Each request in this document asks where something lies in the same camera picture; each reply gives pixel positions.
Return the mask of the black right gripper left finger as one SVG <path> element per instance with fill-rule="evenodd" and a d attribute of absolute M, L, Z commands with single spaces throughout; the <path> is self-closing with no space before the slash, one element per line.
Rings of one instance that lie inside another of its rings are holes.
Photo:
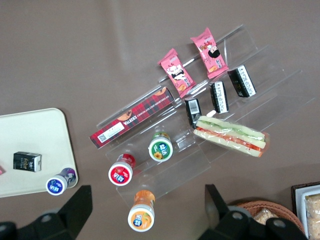
<path fill-rule="evenodd" d="M 0 223 L 2 240 L 74 240 L 93 211 L 92 187 L 81 186 L 57 212 L 45 213 L 17 228 L 11 221 Z"/>

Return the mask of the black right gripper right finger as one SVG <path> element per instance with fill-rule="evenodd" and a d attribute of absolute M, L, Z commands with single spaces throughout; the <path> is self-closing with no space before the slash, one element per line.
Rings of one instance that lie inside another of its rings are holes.
<path fill-rule="evenodd" d="M 306 240 L 306 235 L 292 221 L 269 218 L 260 224 L 241 207 L 229 207 L 214 184 L 205 187 L 205 211 L 209 227 L 200 240 Z"/>

